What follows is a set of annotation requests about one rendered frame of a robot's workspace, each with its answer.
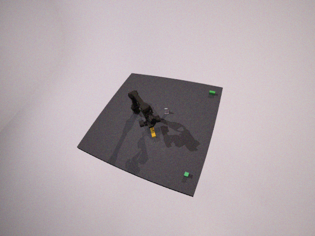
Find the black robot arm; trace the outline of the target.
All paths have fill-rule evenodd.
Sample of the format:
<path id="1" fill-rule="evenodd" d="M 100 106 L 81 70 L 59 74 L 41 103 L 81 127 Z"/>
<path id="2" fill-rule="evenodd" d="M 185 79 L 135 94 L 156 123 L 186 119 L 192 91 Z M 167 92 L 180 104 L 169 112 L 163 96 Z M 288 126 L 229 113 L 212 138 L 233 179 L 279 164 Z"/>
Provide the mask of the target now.
<path id="1" fill-rule="evenodd" d="M 145 103 L 140 96 L 138 96 L 138 92 L 133 90 L 132 92 L 128 93 L 129 98 L 132 100 L 132 110 L 134 111 L 134 114 L 139 114 L 141 109 L 141 112 L 143 113 L 144 117 L 147 119 L 146 124 L 149 128 L 154 127 L 156 124 L 156 118 L 152 115 L 153 110 L 150 105 Z M 151 111 L 150 111 L 151 110 Z"/>

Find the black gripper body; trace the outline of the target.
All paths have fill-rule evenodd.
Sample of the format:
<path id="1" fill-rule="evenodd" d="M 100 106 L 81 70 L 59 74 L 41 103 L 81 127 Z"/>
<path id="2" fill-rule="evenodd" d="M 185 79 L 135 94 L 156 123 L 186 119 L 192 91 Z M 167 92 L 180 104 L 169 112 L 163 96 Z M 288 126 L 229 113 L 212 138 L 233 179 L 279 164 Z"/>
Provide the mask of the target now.
<path id="1" fill-rule="evenodd" d="M 155 118 L 156 118 L 157 122 L 160 122 L 159 116 L 155 116 Z M 145 119 L 146 119 L 146 118 L 145 118 Z M 146 124 L 146 121 L 147 121 L 147 119 L 146 119 L 144 122 L 143 122 L 143 120 L 140 120 L 140 121 L 139 121 L 140 127 L 144 127 L 144 125 L 147 125 L 147 124 Z"/>

